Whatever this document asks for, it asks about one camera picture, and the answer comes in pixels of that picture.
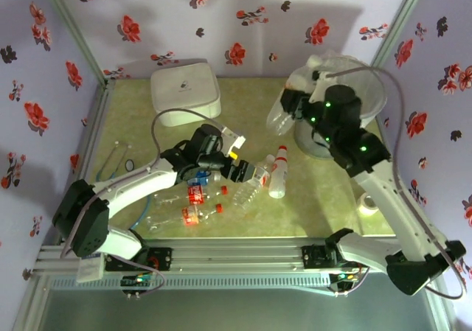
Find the clear plastic bottle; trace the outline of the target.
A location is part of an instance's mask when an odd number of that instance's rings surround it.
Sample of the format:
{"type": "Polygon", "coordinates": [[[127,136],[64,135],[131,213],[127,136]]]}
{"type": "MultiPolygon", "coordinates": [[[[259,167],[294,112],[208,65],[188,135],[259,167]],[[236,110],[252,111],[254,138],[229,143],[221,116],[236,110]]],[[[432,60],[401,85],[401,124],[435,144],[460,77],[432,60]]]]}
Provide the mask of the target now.
{"type": "Polygon", "coordinates": [[[283,86],[266,118],[266,127],[278,136],[286,134],[295,123],[290,115],[290,111],[294,109],[294,104],[291,107],[282,107],[280,103],[280,98],[284,89],[293,90],[293,87],[290,83],[286,83],[283,86]]]}

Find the aluminium side rail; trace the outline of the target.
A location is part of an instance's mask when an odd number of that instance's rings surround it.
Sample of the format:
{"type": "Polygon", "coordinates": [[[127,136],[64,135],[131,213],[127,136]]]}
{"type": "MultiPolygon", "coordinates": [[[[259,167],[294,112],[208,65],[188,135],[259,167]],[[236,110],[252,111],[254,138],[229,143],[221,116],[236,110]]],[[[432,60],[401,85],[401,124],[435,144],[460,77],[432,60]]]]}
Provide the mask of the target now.
{"type": "Polygon", "coordinates": [[[90,179],[90,176],[93,171],[94,157],[100,143],[101,132],[105,124],[108,106],[111,103],[115,85],[116,80],[106,80],[105,85],[98,87],[95,92],[95,98],[88,114],[88,124],[84,128],[77,149],[77,166],[69,175],[65,192],[67,192],[70,186],[74,186],[74,182],[84,181],[84,185],[80,186],[80,188],[85,189],[85,197],[89,199],[94,195],[94,180],[90,179]]]}

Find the white paper tag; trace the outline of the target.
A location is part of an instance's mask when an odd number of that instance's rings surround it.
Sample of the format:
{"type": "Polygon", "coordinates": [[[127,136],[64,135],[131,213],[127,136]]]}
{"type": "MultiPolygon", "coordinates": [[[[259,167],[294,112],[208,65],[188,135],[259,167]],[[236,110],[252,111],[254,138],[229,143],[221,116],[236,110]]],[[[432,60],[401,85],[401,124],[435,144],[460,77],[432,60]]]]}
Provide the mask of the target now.
{"type": "Polygon", "coordinates": [[[104,271],[104,257],[102,254],[93,254],[84,257],[79,262],[77,283],[86,283],[101,280],[104,271]]]}

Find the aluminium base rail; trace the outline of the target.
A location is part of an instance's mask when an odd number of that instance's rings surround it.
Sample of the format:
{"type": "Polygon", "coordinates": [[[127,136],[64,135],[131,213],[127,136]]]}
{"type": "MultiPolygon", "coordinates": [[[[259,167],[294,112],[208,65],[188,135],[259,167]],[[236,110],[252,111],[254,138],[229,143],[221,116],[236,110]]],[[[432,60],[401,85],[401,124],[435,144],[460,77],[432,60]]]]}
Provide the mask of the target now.
{"type": "Polygon", "coordinates": [[[343,257],[325,238],[193,238],[141,240],[91,238],[77,246],[44,245],[35,271],[77,272],[80,261],[98,254],[108,273],[171,274],[341,273],[354,271],[356,257],[343,257]]]}

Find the grey metal shelf panel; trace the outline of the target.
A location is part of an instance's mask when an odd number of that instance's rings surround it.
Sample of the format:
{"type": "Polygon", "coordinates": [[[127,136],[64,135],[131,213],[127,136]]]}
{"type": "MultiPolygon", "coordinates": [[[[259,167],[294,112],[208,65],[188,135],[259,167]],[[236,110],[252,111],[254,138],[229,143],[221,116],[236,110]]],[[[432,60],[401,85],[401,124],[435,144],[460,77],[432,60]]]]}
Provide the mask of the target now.
{"type": "Polygon", "coordinates": [[[39,331],[444,331],[422,296],[359,290],[330,298],[300,290],[54,291],[39,331]]]}

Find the white square lidded box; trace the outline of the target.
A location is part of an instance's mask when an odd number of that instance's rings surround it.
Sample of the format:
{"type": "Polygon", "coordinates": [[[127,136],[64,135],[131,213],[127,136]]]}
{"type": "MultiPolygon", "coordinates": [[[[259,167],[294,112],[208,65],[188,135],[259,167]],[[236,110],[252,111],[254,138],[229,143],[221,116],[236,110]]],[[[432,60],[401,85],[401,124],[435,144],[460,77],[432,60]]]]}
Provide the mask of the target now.
{"type": "Polygon", "coordinates": [[[167,127],[201,121],[195,111],[214,119],[221,114],[221,92],[217,77],[208,63],[194,63],[160,69],[150,77],[153,107],[167,127]]]}

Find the small circuit board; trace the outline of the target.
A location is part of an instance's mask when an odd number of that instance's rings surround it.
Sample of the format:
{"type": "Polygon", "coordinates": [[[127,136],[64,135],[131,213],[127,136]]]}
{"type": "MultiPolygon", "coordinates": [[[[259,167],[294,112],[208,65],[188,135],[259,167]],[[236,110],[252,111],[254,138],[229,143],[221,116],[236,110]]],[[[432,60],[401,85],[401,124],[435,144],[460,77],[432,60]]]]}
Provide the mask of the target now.
{"type": "Polygon", "coordinates": [[[151,272],[138,273],[136,275],[125,275],[121,278],[122,288],[148,288],[153,279],[151,272]]]}
{"type": "Polygon", "coordinates": [[[338,284],[342,282],[356,283],[361,277],[361,270],[358,269],[356,271],[351,272],[330,273],[329,277],[331,284],[338,284]]]}

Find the clear plastic bin liner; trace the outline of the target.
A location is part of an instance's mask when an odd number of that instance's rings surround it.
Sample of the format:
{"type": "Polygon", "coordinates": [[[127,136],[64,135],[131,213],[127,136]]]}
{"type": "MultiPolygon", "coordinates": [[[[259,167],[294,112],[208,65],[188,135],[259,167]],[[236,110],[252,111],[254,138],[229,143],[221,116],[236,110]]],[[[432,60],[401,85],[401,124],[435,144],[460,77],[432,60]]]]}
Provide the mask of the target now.
{"type": "Polygon", "coordinates": [[[380,77],[364,62],[348,55],[325,52],[311,55],[306,64],[288,77],[293,90],[311,95],[314,89],[313,71],[328,72],[331,85],[351,87],[361,99],[361,127],[365,128],[386,104],[384,85],[380,77]]]}

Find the aluminium frame post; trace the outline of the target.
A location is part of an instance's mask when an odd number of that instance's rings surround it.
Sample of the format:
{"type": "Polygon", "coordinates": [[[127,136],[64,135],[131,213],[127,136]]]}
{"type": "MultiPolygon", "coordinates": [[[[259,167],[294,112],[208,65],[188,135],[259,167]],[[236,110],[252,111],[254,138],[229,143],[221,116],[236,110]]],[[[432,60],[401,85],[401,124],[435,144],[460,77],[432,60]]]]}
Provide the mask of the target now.
{"type": "Polygon", "coordinates": [[[74,19],[74,16],[71,13],[71,10],[67,7],[65,0],[49,0],[53,7],[58,12],[59,16],[61,17],[63,23],[67,27],[68,31],[71,33],[71,36],[74,38],[75,43],[77,44],[78,48],[82,52],[82,55],[86,59],[89,67],[94,72],[95,77],[99,84],[106,88],[108,85],[108,81],[105,79],[103,72],[100,70],[98,62],[96,61],[89,45],[84,38],[79,25],[74,19]]]}
{"type": "Polygon", "coordinates": [[[372,66],[382,67],[382,65],[385,64],[386,59],[388,58],[398,38],[401,36],[403,28],[407,24],[410,15],[414,11],[418,2],[419,0],[402,0],[402,3],[389,27],[387,36],[382,41],[378,51],[375,53],[375,56],[372,59],[372,66]]]}

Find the white tape roll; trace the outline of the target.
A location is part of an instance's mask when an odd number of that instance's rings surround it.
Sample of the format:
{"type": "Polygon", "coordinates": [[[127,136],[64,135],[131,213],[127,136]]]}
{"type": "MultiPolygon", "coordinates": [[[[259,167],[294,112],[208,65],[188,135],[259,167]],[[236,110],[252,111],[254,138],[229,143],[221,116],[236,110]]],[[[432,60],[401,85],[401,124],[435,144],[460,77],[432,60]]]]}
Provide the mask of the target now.
{"type": "Polygon", "coordinates": [[[372,216],[379,211],[376,203],[366,192],[358,199],[358,211],[365,216],[372,216]]]}

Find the clear bottle red white label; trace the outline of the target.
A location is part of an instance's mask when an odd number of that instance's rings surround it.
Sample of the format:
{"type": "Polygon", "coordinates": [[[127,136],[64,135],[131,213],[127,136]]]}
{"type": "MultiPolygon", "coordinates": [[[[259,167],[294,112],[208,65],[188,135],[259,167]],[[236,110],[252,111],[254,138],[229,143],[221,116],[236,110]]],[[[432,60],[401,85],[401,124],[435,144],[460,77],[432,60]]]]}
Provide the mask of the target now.
{"type": "Polygon", "coordinates": [[[271,167],[275,157],[268,154],[262,161],[255,164],[254,175],[244,182],[236,191],[232,205],[243,210],[247,210],[262,188],[268,183],[271,176],[271,167]]]}

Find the clear bottle red cola label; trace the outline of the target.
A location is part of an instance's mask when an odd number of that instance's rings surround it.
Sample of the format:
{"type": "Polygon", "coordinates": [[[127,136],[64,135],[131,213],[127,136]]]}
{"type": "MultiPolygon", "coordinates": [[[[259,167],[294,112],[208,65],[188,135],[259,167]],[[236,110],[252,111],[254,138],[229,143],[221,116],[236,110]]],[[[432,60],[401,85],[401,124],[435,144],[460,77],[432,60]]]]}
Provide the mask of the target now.
{"type": "Polygon", "coordinates": [[[219,196],[224,196],[229,193],[226,185],[217,184],[216,186],[188,186],[178,191],[162,190],[154,194],[154,202],[156,205],[201,205],[208,201],[214,200],[219,196]]]}
{"type": "Polygon", "coordinates": [[[181,223],[183,226],[197,226],[207,223],[218,214],[223,213],[223,205],[217,203],[214,206],[191,205],[186,206],[168,215],[153,215],[147,217],[145,222],[150,231],[162,230],[172,224],[181,223]]]}

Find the white bottle with red cap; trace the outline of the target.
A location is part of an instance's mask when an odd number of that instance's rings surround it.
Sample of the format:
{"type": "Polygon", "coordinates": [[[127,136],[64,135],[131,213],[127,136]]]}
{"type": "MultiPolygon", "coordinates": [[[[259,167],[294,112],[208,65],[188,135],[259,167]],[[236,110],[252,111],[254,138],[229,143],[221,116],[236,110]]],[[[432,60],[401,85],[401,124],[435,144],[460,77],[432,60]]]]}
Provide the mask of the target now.
{"type": "Polygon", "coordinates": [[[272,165],[271,181],[268,193],[272,198],[280,199],[286,193],[286,179],[288,175],[288,151],[285,145],[279,146],[276,158],[272,165]]]}

